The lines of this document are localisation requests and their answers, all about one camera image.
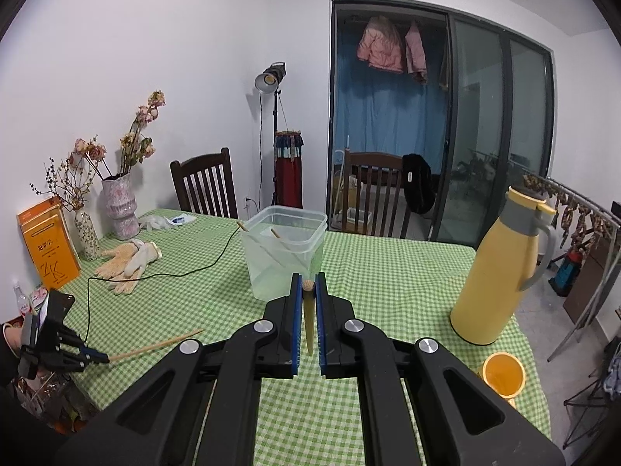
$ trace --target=wooden dowel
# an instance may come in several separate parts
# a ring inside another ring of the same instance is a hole
[[[287,249],[289,252],[293,254],[294,258],[297,259],[297,262],[302,264],[303,268],[306,268],[306,264],[304,263],[304,261],[302,261],[302,259],[300,259],[299,256],[295,252],[293,252],[293,250],[291,250],[289,247],[285,245],[283,238],[278,233],[276,233],[276,230],[272,228],[271,231],[272,231],[272,234],[280,240],[280,243],[282,244],[282,246],[285,247],[285,249]]]
[[[160,342],[158,344],[148,345],[148,347],[137,348],[136,350],[132,350],[131,352],[126,352],[124,354],[112,355],[108,359],[110,360],[111,363],[114,363],[116,361],[120,361],[121,359],[125,359],[127,357],[131,357],[131,356],[134,356],[134,355],[142,354],[144,352],[149,352],[151,350],[156,350],[158,348],[168,347],[169,345],[178,344],[179,342],[184,341],[187,338],[190,338],[190,336],[198,335],[198,333],[202,333],[203,331],[205,331],[205,330],[202,329],[202,328],[201,329],[195,329],[191,333],[187,333],[187,334],[175,337],[175,338],[170,338],[169,340],[165,340],[165,341]]]
[[[315,338],[315,283],[312,280],[302,282],[302,307],[304,309],[304,330],[306,332],[306,349],[312,355]]]
[[[284,264],[282,264],[278,258],[276,258],[269,250],[267,250],[265,247],[263,247],[261,245],[261,242],[259,240],[257,240],[253,235],[250,234],[250,231],[248,231],[248,228],[246,228],[240,221],[235,221],[237,222],[237,225],[241,228],[242,231],[244,231],[244,233],[247,233],[248,236],[259,246],[263,249],[263,252],[265,252],[269,257],[271,257],[272,259],[274,259],[275,262],[277,262],[278,264],[280,264],[283,268],[284,268]]]

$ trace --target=pink jacket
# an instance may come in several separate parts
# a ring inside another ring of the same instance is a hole
[[[423,49],[416,21],[412,21],[410,30],[406,35],[406,63],[408,64],[409,74],[412,74],[418,82],[427,83],[425,50]]]
[[[369,66],[403,73],[403,49],[397,28],[383,15],[371,17],[358,44],[358,59]]]

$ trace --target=door frame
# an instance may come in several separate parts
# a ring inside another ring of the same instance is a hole
[[[446,112],[446,130],[445,130],[445,144],[444,152],[442,156],[442,167],[440,170],[440,180],[438,186],[438,193],[436,196],[436,202],[434,205],[434,211],[432,214],[432,222],[430,230],[427,236],[427,240],[436,241],[438,239],[440,231],[440,222],[442,220],[442,214],[444,212],[446,204],[446,196],[448,196],[448,187],[450,184],[451,165],[454,157],[454,141],[457,131],[457,107],[458,107],[458,90],[456,87],[456,80],[458,75],[458,62],[457,62],[457,40],[456,40],[456,28],[455,22],[457,20],[472,24],[483,29],[487,29],[494,33],[497,33],[501,42],[501,60],[502,60],[502,127],[501,127],[501,144],[499,148],[498,168],[496,170],[496,177],[494,178],[492,186],[491,201],[488,205],[486,216],[482,224],[481,233],[474,248],[477,248],[483,235],[492,225],[496,217],[498,216],[498,208],[501,205],[502,192],[499,191],[504,187],[504,177],[508,170],[508,151],[510,147],[510,132],[512,125],[512,110],[513,110],[513,72],[512,72],[512,57],[510,51],[510,41],[521,43],[527,48],[533,49],[533,51],[539,52],[544,58],[545,64],[545,82],[546,82],[546,107],[545,107],[545,129],[544,129],[544,148],[541,155],[541,166],[539,167],[539,175],[547,176],[550,160],[552,158],[552,149],[554,141],[554,117],[555,117],[555,99],[554,99],[554,69],[552,62],[552,51],[546,46],[537,43],[529,37],[525,37],[516,31],[512,31],[504,26],[501,26],[488,19],[472,15],[469,13],[461,12],[448,7],[442,7],[440,5],[433,5],[425,2],[418,2],[415,0],[331,0],[330,5],[330,107],[329,107],[329,121],[328,121],[328,176],[327,176],[327,191],[325,212],[330,215],[331,207],[331,190],[332,190],[332,169],[333,169],[333,137],[334,137],[334,102],[335,102],[335,81],[336,81],[336,60],[337,60],[337,10],[338,5],[341,3],[346,4],[359,4],[359,5],[373,5],[379,7],[400,7],[402,9],[411,9],[418,11],[428,11],[438,14],[443,14],[446,19],[446,30],[448,40],[448,61],[449,61],[449,75],[448,75],[448,107]],[[504,169],[504,173],[498,173],[498,170]]]

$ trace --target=transparent plastic box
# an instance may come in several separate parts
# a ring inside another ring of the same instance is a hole
[[[241,240],[255,298],[287,296],[293,273],[314,280],[321,271],[327,220],[321,212],[275,205],[244,223],[248,233],[243,231]]]

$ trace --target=wooden chopstick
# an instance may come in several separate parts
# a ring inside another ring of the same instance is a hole
[[[203,331],[205,331],[203,328],[201,329],[195,329],[194,331],[190,332],[190,333],[186,333],[184,335],[181,336],[177,336],[175,338],[170,338],[169,340],[164,340],[163,342],[160,342],[158,344],[154,344],[154,345],[148,345],[147,347],[141,347],[141,348],[137,348],[136,350],[132,350],[130,352],[126,352],[123,354],[117,354],[117,355],[112,355],[108,358],[108,360],[111,363],[114,363],[116,361],[120,361],[121,359],[125,359],[127,357],[132,357],[138,354],[142,354],[144,352],[149,352],[151,350],[156,350],[158,348],[164,348],[164,347],[168,347],[169,345],[173,345],[173,344],[178,344],[179,342],[190,338],[190,336],[194,336],[194,335],[198,335],[198,333],[202,333]]]
[[[237,222],[237,225],[241,228],[242,231],[244,231],[245,233],[248,234],[248,236],[250,238],[252,238],[254,240],[254,242],[263,249],[263,252],[265,252],[269,257],[271,257],[272,259],[274,259],[275,262],[277,262],[278,264],[280,264],[283,268],[285,267],[284,264],[282,264],[278,258],[276,256],[274,256],[269,250],[267,250],[262,244],[261,242],[259,242],[259,240],[257,240],[253,235],[250,234],[250,231],[248,231],[248,228],[246,228],[240,221],[235,221]]]
[[[284,241],[283,241],[282,237],[281,237],[278,233],[276,233],[276,230],[275,230],[274,228],[271,228],[271,231],[272,231],[272,234],[273,234],[276,238],[278,238],[278,239],[280,240],[280,243],[282,244],[282,246],[283,246],[283,247],[285,247],[285,249],[287,249],[289,252],[291,252],[291,253],[293,254],[294,258],[296,258],[296,259],[297,259],[297,262],[299,262],[300,264],[302,264],[302,267],[303,267],[303,268],[306,268],[306,264],[305,264],[305,262],[304,262],[304,261],[302,261],[302,259],[300,259],[300,258],[299,258],[299,256],[298,256],[295,252],[293,252],[293,250],[291,250],[289,247],[287,247],[287,246],[285,245],[285,243],[284,243]]]

